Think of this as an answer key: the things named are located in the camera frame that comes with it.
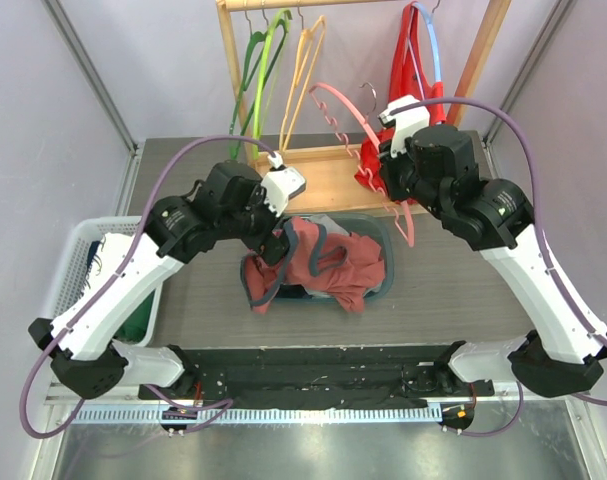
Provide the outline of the lime green hanger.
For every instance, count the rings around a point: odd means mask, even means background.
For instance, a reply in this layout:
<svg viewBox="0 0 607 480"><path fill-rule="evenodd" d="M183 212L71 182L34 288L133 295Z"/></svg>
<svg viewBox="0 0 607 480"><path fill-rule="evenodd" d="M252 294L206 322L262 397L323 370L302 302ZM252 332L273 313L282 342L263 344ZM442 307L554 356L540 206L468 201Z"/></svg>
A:
<svg viewBox="0 0 607 480"><path fill-rule="evenodd" d="M258 80L256 82L256 93L253 102L252 129L251 137L260 140L262 137L262 128L264 123L264 114L268 109L272 93L267 94L267 83L272 75L275 66L278 65L279 58L289 34L292 14L289 9L280 9L267 29L252 34L252 40L261 47L261 53L258 60ZM281 28L282 36L276 44L275 50L272 49L276 31Z"/></svg>

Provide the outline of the pink tank top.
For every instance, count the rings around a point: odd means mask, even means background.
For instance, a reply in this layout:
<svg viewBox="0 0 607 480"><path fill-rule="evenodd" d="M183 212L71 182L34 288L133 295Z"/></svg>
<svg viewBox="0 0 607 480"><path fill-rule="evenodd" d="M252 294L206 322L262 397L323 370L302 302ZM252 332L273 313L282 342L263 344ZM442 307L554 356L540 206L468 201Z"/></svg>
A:
<svg viewBox="0 0 607 480"><path fill-rule="evenodd" d="M266 265L256 254L240 264L240 279L250 307L265 313L280 288L298 285L330 295L347 312L361 313L365 295L383 284L386 277L382 247L369 236L349 232L349 237L308 239L303 217L292 217L283 230L290 242L285 258Z"/></svg>

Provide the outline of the light blue hanger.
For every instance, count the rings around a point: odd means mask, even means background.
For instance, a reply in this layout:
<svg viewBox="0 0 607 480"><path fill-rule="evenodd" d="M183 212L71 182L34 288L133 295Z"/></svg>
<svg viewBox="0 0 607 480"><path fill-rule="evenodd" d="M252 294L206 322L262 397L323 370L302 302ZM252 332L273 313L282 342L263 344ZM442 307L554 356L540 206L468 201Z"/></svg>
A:
<svg viewBox="0 0 607 480"><path fill-rule="evenodd" d="M419 27L418 20L422 19L427 31L430 51L433 64L433 80L436 83L442 81L441 55L439 51L438 38L433 23L435 10L429 10L418 1L412 1L409 5L409 32L408 32L408 48L414 71L417 76L422 72L422 64L420 60L420 44L419 44Z"/></svg>

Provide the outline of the yellow hanger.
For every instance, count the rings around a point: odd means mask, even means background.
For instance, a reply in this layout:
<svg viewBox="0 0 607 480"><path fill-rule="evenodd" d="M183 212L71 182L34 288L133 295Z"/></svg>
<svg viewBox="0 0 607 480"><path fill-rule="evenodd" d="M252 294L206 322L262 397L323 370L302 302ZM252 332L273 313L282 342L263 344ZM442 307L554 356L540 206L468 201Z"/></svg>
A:
<svg viewBox="0 0 607 480"><path fill-rule="evenodd" d="M279 150L281 152L288 149L294 133L326 31L326 16L320 15L316 22L310 28L303 29L299 36L292 80L279 132Z"/></svg>

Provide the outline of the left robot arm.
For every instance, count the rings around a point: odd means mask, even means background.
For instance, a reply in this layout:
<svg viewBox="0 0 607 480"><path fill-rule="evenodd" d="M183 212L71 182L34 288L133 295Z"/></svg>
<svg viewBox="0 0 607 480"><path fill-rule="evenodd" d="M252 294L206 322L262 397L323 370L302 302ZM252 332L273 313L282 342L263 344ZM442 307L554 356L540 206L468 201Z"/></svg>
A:
<svg viewBox="0 0 607 480"><path fill-rule="evenodd" d="M198 370L185 352L124 344L117 331L159 286L219 241L238 239L270 265L282 260L289 242L275 231L305 187L293 167L260 175L236 161L220 162L187 194L156 201L135 235L106 235L108 258L91 290L62 315L28 328L57 379L84 400L118 385L147 384L188 397Z"/></svg>

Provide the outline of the pink hanger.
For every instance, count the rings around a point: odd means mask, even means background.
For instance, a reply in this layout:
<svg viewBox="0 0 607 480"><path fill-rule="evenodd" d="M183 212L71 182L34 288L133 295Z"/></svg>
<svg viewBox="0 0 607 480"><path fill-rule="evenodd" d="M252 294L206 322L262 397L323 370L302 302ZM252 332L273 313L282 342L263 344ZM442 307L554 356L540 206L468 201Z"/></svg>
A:
<svg viewBox="0 0 607 480"><path fill-rule="evenodd" d="M364 150L361 147L351 147L349 136L339 131L338 120L329 113L327 104L317 98L317 90L324 90L333 95L357 120L366 135L367 143L370 145L365 150L365 156L362 155ZM333 128L335 137L344 146L348 155L358 160L357 173L355 174L357 182L372 192L378 193L381 197L385 197L385 200L382 201L383 208L394 216L397 230L407 245L413 247L415 245L415 225L410 205L407 201L392 205L392 201L389 199L388 190L383 185L380 176L380 161L376 158L380 139L370 126L367 117L342 92L327 83L315 83L309 88L308 93L322 112L328 125Z"/></svg>

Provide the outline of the dark green hanger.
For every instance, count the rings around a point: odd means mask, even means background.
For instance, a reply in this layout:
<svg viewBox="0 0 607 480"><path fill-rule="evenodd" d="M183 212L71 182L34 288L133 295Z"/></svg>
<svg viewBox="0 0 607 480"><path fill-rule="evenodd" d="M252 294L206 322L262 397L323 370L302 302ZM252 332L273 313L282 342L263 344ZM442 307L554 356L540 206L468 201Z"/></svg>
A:
<svg viewBox="0 0 607 480"><path fill-rule="evenodd" d="M253 102L254 102L255 93L256 93L256 82L259 77L258 60L259 60L259 55L261 53L261 47L258 46L252 40L252 34L256 33L256 32L259 32L259 31L253 31L250 34L248 43L245 48L245 53L243 56L243 64L242 64L242 70L241 70L241 76L240 76L240 85L239 85L238 91L236 92L234 109L233 109L229 129L228 129L228 132L232 135L251 137ZM274 43L272 46L273 50L275 50L276 44L280 41L281 36L282 36L282 29L279 28L275 33ZM278 77L278 67L279 67L279 62L278 62L278 65L274 67L270 78L272 76L274 76L275 78ZM242 103L245 100L245 95L249 92L249 90L252 86L255 87L254 97L251 102L251 105L249 106L249 108L245 114L245 118L242 119L241 118Z"/></svg>

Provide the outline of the grey tank top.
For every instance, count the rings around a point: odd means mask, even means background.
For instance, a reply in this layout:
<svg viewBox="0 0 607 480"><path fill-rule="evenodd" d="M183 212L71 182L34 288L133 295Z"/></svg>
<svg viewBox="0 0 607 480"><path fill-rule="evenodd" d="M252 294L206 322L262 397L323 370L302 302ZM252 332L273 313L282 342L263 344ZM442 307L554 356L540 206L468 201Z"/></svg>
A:
<svg viewBox="0 0 607 480"><path fill-rule="evenodd" d="M317 214L304 217L309 223L302 230L302 235L308 239L325 237L349 237L350 233L339 225L332 217L326 214Z"/></svg>

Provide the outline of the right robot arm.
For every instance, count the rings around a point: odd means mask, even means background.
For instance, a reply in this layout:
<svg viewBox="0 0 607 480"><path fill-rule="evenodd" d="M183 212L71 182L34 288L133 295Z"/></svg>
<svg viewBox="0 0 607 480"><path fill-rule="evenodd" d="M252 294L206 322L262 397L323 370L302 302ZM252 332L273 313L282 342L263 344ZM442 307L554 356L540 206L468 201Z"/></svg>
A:
<svg viewBox="0 0 607 480"><path fill-rule="evenodd" d="M607 325L579 317L589 309L542 250L534 209L522 189L479 173L469 134L447 124L394 129L379 149L391 200L413 200L442 228L488 262L511 289L534 328L503 342L463 342L434 371L440 391L455 395L477 380L516 380L554 398L590 391L604 374Z"/></svg>

